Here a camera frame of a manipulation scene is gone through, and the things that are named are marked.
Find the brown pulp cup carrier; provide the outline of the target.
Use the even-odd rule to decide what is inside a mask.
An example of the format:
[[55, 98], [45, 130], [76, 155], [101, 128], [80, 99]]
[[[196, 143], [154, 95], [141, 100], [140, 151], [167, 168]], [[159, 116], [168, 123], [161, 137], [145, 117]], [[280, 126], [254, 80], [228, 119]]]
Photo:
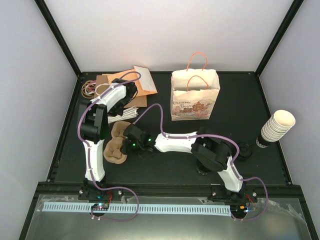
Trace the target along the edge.
[[109, 163], [120, 165], [126, 161], [127, 155], [121, 152], [121, 147], [125, 140], [124, 131], [130, 124], [127, 121], [114, 123], [111, 130], [111, 140], [106, 144], [103, 151], [103, 156]]

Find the printed white paper bag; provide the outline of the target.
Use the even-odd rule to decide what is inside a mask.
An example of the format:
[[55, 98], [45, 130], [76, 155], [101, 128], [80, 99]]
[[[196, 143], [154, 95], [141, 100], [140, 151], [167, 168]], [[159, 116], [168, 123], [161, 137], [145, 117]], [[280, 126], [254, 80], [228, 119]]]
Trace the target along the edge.
[[[195, 55], [202, 55], [202, 68], [190, 68]], [[208, 120], [220, 92], [220, 80], [215, 69], [207, 69], [207, 56], [195, 52], [186, 69], [171, 74], [170, 114], [172, 121]]]

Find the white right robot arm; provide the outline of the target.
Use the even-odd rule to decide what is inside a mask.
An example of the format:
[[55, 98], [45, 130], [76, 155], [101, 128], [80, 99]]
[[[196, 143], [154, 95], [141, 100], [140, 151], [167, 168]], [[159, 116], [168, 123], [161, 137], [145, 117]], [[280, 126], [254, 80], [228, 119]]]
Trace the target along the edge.
[[161, 132], [155, 136], [134, 124], [130, 124], [123, 134], [120, 151], [125, 155], [167, 152], [192, 154], [201, 172], [218, 173], [230, 200], [238, 202], [246, 195], [244, 179], [234, 165], [240, 147], [227, 137], [213, 134], [205, 127], [191, 133]]

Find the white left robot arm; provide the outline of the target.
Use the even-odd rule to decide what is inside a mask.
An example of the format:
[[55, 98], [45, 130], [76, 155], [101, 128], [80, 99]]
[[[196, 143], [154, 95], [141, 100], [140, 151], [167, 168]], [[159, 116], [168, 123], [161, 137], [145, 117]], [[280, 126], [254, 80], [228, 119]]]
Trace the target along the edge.
[[117, 78], [103, 93], [80, 104], [77, 135], [85, 150], [85, 179], [95, 182], [89, 193], [97, 200], [108, 192], [107, 186], [101, 183], [105, 177], [103, 143], [108, 135], [108, 114], [122, 115], [125, 105], [137, 92], [134, 81]]

